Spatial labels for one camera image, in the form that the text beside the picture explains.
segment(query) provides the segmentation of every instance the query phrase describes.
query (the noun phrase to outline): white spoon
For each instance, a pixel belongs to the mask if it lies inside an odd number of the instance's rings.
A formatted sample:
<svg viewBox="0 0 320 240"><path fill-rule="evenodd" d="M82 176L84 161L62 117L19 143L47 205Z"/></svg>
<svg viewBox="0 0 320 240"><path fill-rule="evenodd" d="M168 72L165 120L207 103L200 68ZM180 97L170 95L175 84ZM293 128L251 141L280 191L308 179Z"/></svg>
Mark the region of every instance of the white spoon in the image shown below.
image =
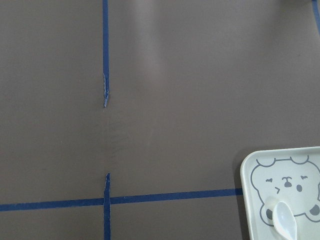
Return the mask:
<svg viewBox="0 0 320 240"><path fill-rule="evenodd" d="M279 201L272 213L275 230L286 240L297 240L297 223L294 214L284 201Z"/></svg>

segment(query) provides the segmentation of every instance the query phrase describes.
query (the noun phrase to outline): gray line drawing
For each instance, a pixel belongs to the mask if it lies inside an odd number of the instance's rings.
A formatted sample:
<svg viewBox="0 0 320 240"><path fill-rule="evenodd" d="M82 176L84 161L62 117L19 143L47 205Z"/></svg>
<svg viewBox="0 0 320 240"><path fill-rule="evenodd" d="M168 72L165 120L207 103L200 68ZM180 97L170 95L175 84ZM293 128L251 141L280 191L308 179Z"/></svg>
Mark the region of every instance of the gray line drawing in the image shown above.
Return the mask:
<svg viewBox="0 0 320 240"><path fill-rule="evenodd" d="M292 157L273 161L256 160L250 180L261 201L260 218L273 227L272 204L289 199L295 217L305 216L311 222L320 222L320 170L316 164Z"/></svg>

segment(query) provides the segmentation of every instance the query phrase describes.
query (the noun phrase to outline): blue painter's tape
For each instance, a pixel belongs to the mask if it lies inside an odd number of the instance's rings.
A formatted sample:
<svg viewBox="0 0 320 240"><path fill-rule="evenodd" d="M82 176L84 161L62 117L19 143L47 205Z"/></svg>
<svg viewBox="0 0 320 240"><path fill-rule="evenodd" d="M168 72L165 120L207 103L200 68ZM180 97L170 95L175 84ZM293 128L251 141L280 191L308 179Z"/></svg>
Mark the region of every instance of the blue painter's tape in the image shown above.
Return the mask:
<svg viewBox="0 0 320 240"><path fill-rule="evenodd" d="M103 215L104 215L104 240L111 240L111 202L110 202L110 173L105 177L104 188L104 202L103 202Z"/></svg>
<svg viewBox="0 0 320 240"><path fill-rule="evenodd" d="M102 0L103 25L103 77L104 77L104 103L107 106L109 99L109 27L108 27L108 0Z"/></svg>
<svg viewBox="0 0 320 240"><path fill-rule="evenodd" d="M144 202L158 202L169 200L181 199L201 199L201 198L214 198L214 197L227 197L242 195L242 189L221 189L221 190L207 190L207 191L188 191L188 192L175 192L175 193L162 193L150 195L137 195L137 196L119 196L112 197L111 204L130 204L130 203L144 203Z"/></svg>
<svg viewBox="0 0 320 240"><path fill-rule="evenodd" d="M58 208L87 207L87 206L102 205L105 207L104 216L110 217L110 207L108 208L108 205L113 205L113 204L160 202L160 201L169 201L169 200L201 199L201 198L215 198L215 197L243 195L242 189L236 188L236 189L188 191L188 192L160 193L160 194L137 195L137 196L110 197L110 175L109 174L106 176L105 187L106 188L104 191L104 198L2 204L0 205L0 212L38 210L38 209L58 209Z"/></svg>
<svg viewBox="0 0 320 240"><path fill-rule="evenodd" d="M103 205L103 204L104 204L103 198L66 200L66 201L43 201L43 202L29 202L29 203L17 203L17 204L2 204L2 205L0 205L0 212L99 206L99 205Z"/></svg>
<svg viewBox="0 0 320 240"><path fill-rule="evenodd" d="M312 8L313 8L316 26L318 27L318 32L320 34L320 14L319 14L319 8L318 8L318 0L312 0Z"/></svg>

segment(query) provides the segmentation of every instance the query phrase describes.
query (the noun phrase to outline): white tray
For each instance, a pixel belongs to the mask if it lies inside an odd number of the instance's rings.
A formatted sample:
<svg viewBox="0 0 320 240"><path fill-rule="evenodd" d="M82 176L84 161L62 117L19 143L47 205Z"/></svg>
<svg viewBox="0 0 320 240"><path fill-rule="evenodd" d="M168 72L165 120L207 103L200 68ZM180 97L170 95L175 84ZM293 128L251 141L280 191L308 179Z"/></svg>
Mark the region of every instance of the white tray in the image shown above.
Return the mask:
<svg viewBox="0 0 320 240"><path fill-rule="evenodd" d="M251 240L282 240L272 210L285 201L297 222L298 240L320 239L320 147L255 151L240 176Z"/></svg>

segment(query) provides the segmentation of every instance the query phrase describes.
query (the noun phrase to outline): spoon bowl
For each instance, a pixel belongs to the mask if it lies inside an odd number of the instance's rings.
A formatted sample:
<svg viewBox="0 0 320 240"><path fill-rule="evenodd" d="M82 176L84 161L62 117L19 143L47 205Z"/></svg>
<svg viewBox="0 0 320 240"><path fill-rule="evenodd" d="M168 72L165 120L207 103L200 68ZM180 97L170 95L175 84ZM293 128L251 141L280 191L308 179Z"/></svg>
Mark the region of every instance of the spoon bowl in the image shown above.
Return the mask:
<svg viewBox="0 0 320 240"><path fill-rule="evenodd" d="M286 240L298 240L297 222L290 207L279 201L272 212L272 219L275 230Z"/></svg>

